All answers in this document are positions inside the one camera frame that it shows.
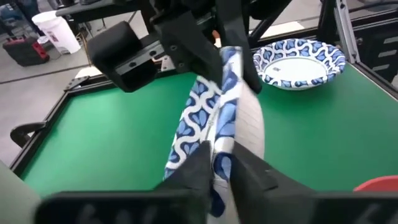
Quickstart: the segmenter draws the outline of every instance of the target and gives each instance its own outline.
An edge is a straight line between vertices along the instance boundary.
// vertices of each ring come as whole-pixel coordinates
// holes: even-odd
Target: floor
[[[41,11],[50,10],[48,5],[40,4]],[[350,8],[361,6],[357,1],[348,1]],[[298,21],[301,26],[311,27],[317,24],[320,12],[320,2],[317,0],[293,0],[288,8],[276,20],[275,24]],[[368,14],[368,11],[357,12],[351,17]],[[118,15],[105,19],[107,27],[111,27],[121,20],[128,20],[129,14]],[[258,21],[251,21],[255,27]],[[147,34],[146,28],[139,13],[131,21],[131,26],[139,37]],[[100,20],[92,21],[93,35],[104,31]],[[20,67],[0,49],[0,160],[7,166],[13,161],[20,148],[14,144],[10,137],[10,130],[17,125],[42,121],[45,115],[59,99],[65,85],[78,73],[81,67],[88,64],[83,50],[72,54],[62,55],[60,58],[56,51],[50,52],[49,63],[33,67]]]

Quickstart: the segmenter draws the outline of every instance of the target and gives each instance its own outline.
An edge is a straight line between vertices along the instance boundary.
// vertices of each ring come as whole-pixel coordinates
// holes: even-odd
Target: black metal frame
[[[355,19],[353,21],[353,26],[359,27],[355,28],[355,30],[366,29],[366,24],[371,22],[376,22],[384,19],[392,19],[396,17],[397,11],[389,11],[380,13],[377,15],[362,17],[359,19]],[[317,29],[304,29],[297,32],[290,32],[287,34],[281,34],[277,36],[273,36],[270,38],[266,38],[260,40],[256,48],[253,48],[252,51],[255,52],[258,47],[267,45],[269,43],[278,41],[280,39],[286,38],[306,38],[306,39],[314,39],[316,38]],[[387,81],[381,78],[377,73],[372,71],[370,68],[365,66],[363,63],[356,63],[354,67],[357,68],[360,72],[366,75],[370,80],[372,80],[375,84],[384,89],[388,94],[398,100],[398,91]],[[168,72],[159,73],[157,78],[168,77],[171,75],[175,75],[176,73],[171,70]],[[57,121],[60,114],[62,114],[65,106],[68,104],[69,100],[75,96],[84,95],[87,93],[93,93],[102,90],[108,90],[115,88],[115,85],[109,81],[104,75],[99,75],[97,77],[92,77],[83,82],[81,87],[73,88],[71,90],[65,90],[64,94],[61,98],[56,102],[55,106],[50,110],[50,113],[45,117],[44,122],[46,123],[45,127],[40,129],[40,131],[36,131],[30,139],[27,140],[26,144],[22,148],[22,151],[18,154],[16,159],[12,162],[10,168],[17,175],[21,176],[24,169],[28,166],[30,160],[34,157],[37,150],[40,148],[41,143],[47,137],[50,132],[52,126]]]

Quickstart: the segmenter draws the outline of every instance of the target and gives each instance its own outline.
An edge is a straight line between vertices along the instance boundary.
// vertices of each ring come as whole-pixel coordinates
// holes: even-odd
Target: white bucket
[[[73,54],[80,50],[79,42],[73,35],[66,20],[62,17],[57,17],[55,12],[42,12],[32,17],[32,21],[44,32],[61,54]]]

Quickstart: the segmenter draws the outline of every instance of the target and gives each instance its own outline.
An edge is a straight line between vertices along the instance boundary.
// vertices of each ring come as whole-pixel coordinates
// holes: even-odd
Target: green table surface
[[[68,103],[22,179],[41,196],[62,190],[145,190],[162,180],[195,75],[115,88]],[[398,103],[351,65],[305,91],[264,85],[265,160],[317,190],[352,190],[398,174]]]

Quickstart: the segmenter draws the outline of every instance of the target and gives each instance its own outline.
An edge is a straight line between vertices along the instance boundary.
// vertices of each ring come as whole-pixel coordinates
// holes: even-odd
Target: blue and white bowl
[[[280,40],[253,55],[262,81],[285,90],[305,90],[335,79],[346,58],[337,47],[316,40]]]

